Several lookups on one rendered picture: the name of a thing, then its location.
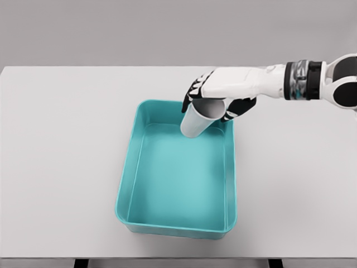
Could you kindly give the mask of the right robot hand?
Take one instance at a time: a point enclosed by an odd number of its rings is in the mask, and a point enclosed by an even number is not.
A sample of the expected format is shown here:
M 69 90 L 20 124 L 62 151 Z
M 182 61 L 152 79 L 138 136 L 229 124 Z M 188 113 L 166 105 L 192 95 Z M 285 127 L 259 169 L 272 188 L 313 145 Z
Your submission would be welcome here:
M 257 103 L 259 68 L 219 67 L 196 78 L 188 89 L 181 112 L 185 113 L 194 99 L 231 99 L 220 119 L 227 122 L 252 109 Z

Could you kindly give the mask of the teal plastic basket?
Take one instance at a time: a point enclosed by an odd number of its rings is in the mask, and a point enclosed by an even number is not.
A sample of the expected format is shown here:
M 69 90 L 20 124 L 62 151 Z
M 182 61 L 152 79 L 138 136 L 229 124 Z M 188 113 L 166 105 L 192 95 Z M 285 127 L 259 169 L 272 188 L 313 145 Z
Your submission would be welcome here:
M 238 217 L 234 123 L 187 138 L 183 117 L 179 101 L 138 105 L 115 214 L 135 233 L 219 240 Z

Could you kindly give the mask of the white paper cup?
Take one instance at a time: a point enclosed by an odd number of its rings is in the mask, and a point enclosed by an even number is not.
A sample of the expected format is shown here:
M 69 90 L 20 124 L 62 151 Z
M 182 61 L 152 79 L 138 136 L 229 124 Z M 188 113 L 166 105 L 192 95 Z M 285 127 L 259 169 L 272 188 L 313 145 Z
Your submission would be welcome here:
M 226 105 L 222 99 L 195 99 L 189 105 L 180 130 L 188 138 L 196 138 L 213 122 L 222 118 Z

